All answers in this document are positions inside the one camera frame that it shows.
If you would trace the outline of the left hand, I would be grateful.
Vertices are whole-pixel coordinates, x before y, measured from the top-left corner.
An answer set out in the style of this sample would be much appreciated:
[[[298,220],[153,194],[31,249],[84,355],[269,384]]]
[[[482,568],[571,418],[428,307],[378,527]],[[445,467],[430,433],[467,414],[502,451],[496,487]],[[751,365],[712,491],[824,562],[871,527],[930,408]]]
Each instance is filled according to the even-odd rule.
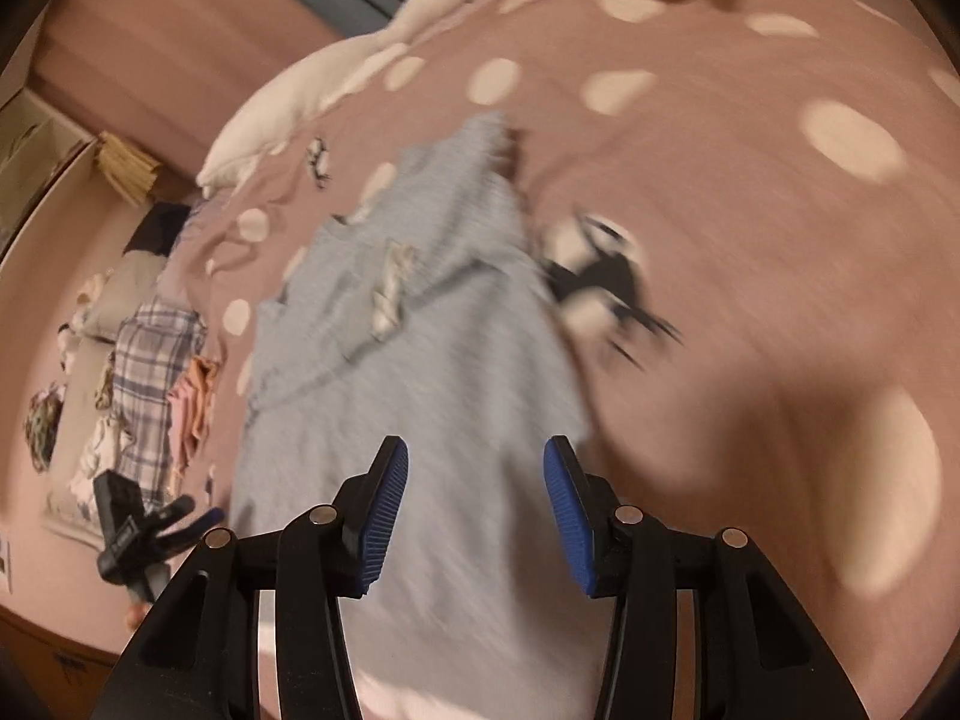
[[[151,603],[149,601],[135,601],[132,605],[128,606],[127,613],[124,616],[125,627],[130,631],[136,631],[145,621],[145,617],[148,616],[148,613],[151,611]]]

